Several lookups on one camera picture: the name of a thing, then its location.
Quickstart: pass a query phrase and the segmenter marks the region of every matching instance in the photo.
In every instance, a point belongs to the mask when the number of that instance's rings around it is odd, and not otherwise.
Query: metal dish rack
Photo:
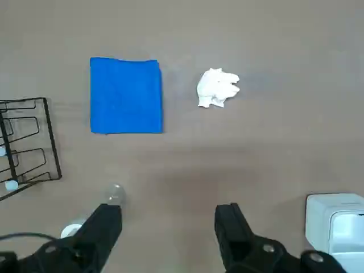
[[[28,122],[34,126],[33,131],[24,135],[16,135],[14,125],[17,123],[19,125],[20,122]],[[4,151],[4,156],[1,159],[7,159],[2,161],[7,161],[7,166],[4,169],[3,165],[0,164],[0,174],[2,175],[0,187],[3,187],[2,184],[7,181],[18,184],[17,189],[6,191],[4,195],[0,196],[0,201],[41,182],[61,179],[61,167],[46,98],[0,101],[0,129],[0,149]],[[49,148],[43,147],[43,142],[42,147],[22,147],[20,149],[14,147],[17,143],[25,140],[26,146],[34,145],[33,138],[40,135],[41,132],[49,139]],[[26,168],[22,166],[21,158],[25,155],[33,157],[31,153],[39,153],[43,159],[35,166]]]

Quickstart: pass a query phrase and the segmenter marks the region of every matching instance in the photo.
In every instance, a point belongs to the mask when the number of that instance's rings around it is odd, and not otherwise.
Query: white device
[[[348,273],[364,268],[364,198],[352,193],[310,195],[306,203],[306,238],[329,253]]]

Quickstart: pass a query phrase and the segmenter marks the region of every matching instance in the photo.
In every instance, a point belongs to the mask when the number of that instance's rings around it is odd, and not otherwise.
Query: folded towel
[[[90,59],[91,131],[162,133],[162,74],[156,60]]]

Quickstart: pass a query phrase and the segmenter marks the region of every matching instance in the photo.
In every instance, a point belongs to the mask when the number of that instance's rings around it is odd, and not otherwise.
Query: wire
[[[50,236],[50,235],[43,234],[43,233],[19,232],[19,233],[11,233],[11,234],[0,236],[0,241],[17,238],[17,237],[37,237],[37,238],[47,239],[49,241],[57,240],[57,238]]]

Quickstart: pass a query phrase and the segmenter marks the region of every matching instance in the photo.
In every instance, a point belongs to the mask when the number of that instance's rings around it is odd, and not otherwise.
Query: crumpled white paper
[[[206,71],[197,85],[198,105],[209,108],[211,104],[223,107],[227,98],[234,97],[240,90],[233,85],[239,77],[223,72],[221,68]]]

